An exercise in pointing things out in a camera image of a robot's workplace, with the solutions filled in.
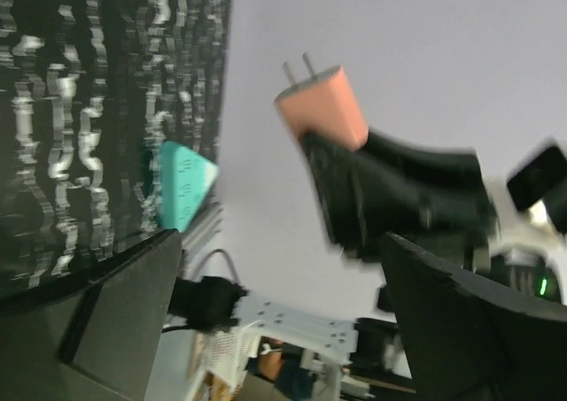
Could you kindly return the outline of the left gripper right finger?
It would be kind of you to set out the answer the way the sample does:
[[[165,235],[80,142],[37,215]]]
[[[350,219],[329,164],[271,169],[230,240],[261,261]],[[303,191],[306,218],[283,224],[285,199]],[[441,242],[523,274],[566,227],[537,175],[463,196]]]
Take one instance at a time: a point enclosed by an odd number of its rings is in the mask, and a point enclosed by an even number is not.
[[[564,400],[566,308],[380,240],[385,279],[420,400]]]

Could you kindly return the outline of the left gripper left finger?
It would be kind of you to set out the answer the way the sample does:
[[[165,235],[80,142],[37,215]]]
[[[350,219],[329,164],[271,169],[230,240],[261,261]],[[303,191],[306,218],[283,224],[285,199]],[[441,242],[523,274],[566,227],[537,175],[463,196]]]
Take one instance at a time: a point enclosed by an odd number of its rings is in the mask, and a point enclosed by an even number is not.
[[[3,400],[142,400],[182,256],[164,230],[1,300]]]

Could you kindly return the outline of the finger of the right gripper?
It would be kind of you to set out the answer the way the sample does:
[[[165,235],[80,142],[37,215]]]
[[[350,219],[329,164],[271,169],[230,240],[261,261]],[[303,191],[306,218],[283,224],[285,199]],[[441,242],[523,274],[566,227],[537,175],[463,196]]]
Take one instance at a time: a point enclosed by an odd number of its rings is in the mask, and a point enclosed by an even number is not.
[[[434,186],[472,189],[483,185],[474,150],[426,150],[369,131],[365,152],[411,178]]]
[[[331,244],[347,258],[379,262],[379,239],[394,233],[415,240],[425,234],[419,196],[409,187],[423,173],[411,161],[379,145],[349,150],[324,135],[307,132],[299,146],[307,161]]]

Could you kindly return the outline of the pink plug adapter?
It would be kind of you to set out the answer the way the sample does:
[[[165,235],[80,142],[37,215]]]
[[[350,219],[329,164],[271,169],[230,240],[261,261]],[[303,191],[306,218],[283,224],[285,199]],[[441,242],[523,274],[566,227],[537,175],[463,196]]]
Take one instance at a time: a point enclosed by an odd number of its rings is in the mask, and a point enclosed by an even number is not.
[[[318,73],[306,53],[302,58],[309,72],[303,81],[294,77],[288,63],[283,63],[289,87],[274,100],[280,116],[297,139],[314,131],[349,150],[358,150],[368,140],[369,125],[344,67],[336,65]]]

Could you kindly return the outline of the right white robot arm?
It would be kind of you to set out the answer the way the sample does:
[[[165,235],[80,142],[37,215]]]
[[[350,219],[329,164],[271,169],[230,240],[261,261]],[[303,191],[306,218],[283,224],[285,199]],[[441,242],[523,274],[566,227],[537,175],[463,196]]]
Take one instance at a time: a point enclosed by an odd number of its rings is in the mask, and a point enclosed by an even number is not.
[[[384,234],[493,281],[566,300],[566,158],[548,143],[507,180],[486,180],[474,150],[424,150],[370,133],[349,148],[299,138],[328,238],[379,263]]]

